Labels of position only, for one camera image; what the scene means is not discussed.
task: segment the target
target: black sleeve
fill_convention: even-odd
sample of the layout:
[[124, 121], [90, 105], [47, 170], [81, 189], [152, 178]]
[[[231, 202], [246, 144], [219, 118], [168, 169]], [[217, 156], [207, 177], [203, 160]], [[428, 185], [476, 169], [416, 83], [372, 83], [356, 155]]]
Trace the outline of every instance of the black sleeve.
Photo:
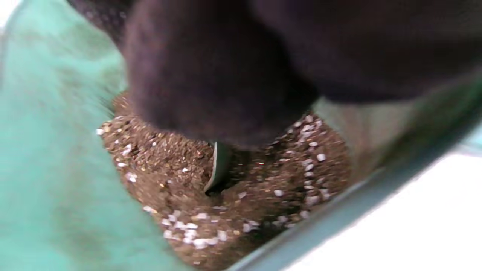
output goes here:
[[473, 0], [250, 0], [294, 69], [338, 102], [418, 97], [477, 72], [482, 4]]

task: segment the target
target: green plastic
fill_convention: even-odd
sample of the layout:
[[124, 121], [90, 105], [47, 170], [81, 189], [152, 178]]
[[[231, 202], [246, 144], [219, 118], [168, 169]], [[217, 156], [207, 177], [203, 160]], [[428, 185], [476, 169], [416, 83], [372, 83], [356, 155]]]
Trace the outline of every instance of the green plastic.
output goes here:
[[192, 270], [95, 134], [125, 89], [115, 46], [62, 0], [24, 0], [3, 40], [0, 270]]
[[228, 173], [231, 155], [232, 152], [229, 146], [219, 142], [214, 143], [213, 173], [206, 186], [204, 186], [205, 193], [224, 180], [226, 173]]

